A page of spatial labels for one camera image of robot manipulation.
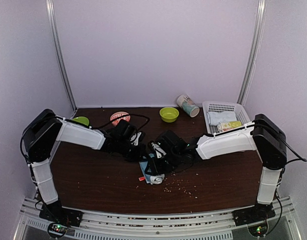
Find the blue mickey dotted towel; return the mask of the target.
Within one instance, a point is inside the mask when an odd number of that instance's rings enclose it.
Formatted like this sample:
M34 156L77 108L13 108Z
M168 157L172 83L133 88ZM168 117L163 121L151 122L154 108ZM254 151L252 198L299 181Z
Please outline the blue mickey dotted towel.
M149 159L145 156L143 156L143 160L139 162L139 166L141 169L141 172L143 174L142 179L147 183L151 185L160 185L163 183L165 179L164 174L159 175L151 175L151 169L149 167Z

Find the white perforated plastic basket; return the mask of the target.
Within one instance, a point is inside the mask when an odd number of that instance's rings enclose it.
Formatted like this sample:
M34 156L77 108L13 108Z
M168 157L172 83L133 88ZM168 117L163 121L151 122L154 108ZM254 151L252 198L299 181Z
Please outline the white perforated plastic basket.
M204 101L202 103L202 110L204 115L204 120L206 124L206 130L209 134L218 133L217 126L213 126L210 124L208 120L207 113L208 112L234 112L236 119L242 123L242 125L250 122L250 118L246 113L244 107L241 104L233 103L233 102L222 102L222 101Z

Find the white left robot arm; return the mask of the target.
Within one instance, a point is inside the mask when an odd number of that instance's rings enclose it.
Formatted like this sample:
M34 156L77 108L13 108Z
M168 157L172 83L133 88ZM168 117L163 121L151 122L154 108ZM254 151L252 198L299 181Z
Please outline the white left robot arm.
M46 108L23 130L19 141L20 152L43 203L47 205L45 212L54 222L61 222L66 216L65 210L56 204L60 198L50 163L55 145L118 154L130 161L142 158L146 134L122 117L118 120L116 126L103 130L56 115Z

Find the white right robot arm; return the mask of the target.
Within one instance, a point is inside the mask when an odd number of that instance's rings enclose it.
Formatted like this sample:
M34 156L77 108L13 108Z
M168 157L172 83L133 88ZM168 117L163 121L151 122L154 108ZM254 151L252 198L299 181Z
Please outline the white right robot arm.
M151 153L146 158L144 172L151 176L170 173L186 160L209 160L236 152L256 151L262 162L262 172L256 205L249 213L255 221L269 213L269 205L287 164L286 135L264 114L257 114L253 121L240 127L203 134L190 142L167 130L149 142L148 147Z

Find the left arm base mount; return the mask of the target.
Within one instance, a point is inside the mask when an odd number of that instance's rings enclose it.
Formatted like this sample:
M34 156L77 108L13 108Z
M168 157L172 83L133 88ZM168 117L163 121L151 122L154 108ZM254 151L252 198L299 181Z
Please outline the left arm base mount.
M51 222L60 223L67 227L79 227L82 221L83 212L64 208L60 200L54 203L43 203L39 217Z

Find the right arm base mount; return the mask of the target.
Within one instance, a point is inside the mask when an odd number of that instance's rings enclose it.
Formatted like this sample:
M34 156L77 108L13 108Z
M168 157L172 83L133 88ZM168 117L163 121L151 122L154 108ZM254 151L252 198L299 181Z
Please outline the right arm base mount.
M273 198L268 204L260 203L260 201L256 199L253 206L234 210L232 216L235 225L249 225L275 217L276 213L273 208L273 200L275 198L276 196L273 195Z

